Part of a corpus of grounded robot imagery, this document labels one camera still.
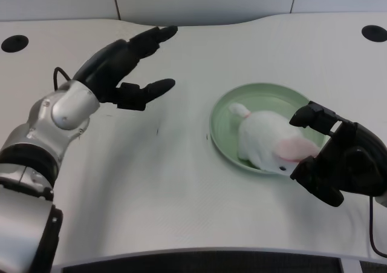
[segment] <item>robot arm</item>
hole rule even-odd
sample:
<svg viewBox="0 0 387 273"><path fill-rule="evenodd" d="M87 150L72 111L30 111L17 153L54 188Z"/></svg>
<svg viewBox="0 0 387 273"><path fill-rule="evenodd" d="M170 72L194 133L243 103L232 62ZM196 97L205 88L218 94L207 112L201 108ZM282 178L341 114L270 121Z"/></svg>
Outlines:
<svg viewBox="0 0 387 273"><path fill-rule="evenodd" d="M340 126L332 132L338 121ZM387 206L387 148L375 134L314 102L300 108L290 124L331 137L316 158L300 162L293 180L331 206L344 201L340 191L376 197Z"/></svg>
<svg viewBox="0 0 387 273"><path fill-rule="evenodd" d="M143 89L116 87L176 32L176 27L153 28L106 46L73 80L37 101L27 123L9 135L0 150L0 272L50 271L63 219L52 202L53 187L68 145L86 131L100 103L142 111L175 85L164 79Z"/></svg>

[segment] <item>white plush rabbit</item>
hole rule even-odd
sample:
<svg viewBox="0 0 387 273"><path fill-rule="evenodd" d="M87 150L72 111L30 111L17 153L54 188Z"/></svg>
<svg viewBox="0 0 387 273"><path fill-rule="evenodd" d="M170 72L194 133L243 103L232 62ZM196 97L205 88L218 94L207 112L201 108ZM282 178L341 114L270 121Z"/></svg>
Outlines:
<svg viewBox="0 0 387 273"><path fill-rule="evenodd" d="M239 126L238 157L261 170L290 176L302 159L320 151L299 128L273 111L252 113L238 103L231 104L229 110L244 118Z"/></svg>

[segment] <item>white table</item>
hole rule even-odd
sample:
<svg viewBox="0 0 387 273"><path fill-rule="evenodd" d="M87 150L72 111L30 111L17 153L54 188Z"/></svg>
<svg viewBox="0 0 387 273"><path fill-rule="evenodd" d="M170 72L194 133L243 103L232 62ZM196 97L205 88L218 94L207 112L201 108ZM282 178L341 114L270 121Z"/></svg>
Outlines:
<svg viewBox="0 0 387 273"><path fill-rule="evenodd" d="M145 112L104 104L66 154L54 202L64 213L55 265L167 249L249 249L387 263L368 237L368 198L345 193L333 208L296 182L241 171L209 137L209 114L230 89L286 85L356 120L387 142L387 13L280 15L238 25L181 27L125 79L176 86ZM3 22L0 142L53 89L56 66L72 76L94 52L149 27L110 20ZM16 95L23 98L18 101ZM377 247L387 251L387 209L375 204Z"/></svg>

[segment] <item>black cable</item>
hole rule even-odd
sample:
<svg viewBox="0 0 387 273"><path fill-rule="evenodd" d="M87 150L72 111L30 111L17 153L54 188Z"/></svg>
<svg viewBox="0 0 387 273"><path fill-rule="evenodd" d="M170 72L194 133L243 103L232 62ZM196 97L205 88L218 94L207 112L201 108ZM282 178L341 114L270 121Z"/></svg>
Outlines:
<svg viewBox="0 0 387 273"><path fill-rule="evenodd" d="M61 73L61 75L63 75L63 77L67 80L67 81L70 81L71 78L69 77L69 75L67 75L67 73L61 69L60 67L56 67L54 69L54 90L57 90L58 89L58 71Z"/></svg>
<svg viewBox="0 0 387 273"><path fill-rule="evenodd" d="M372 250L379 256L383 258L387 258L387 254L380 252L375 247L374 243L374 198L372 196L369 197L369 242L371 243Z"/></svg>

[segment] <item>pink bunny ear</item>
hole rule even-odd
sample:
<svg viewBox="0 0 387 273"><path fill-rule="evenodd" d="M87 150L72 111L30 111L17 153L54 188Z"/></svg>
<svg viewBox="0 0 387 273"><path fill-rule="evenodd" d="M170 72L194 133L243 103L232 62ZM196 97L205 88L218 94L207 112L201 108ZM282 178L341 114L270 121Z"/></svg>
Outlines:
<svg viewBox="0 0 387 273"><path fill-rule="evenodd" d="M278 157L290 162L300 162L308 156L316 157L319 152L315 143L303 137L281 140L274 149Z"/></svg>

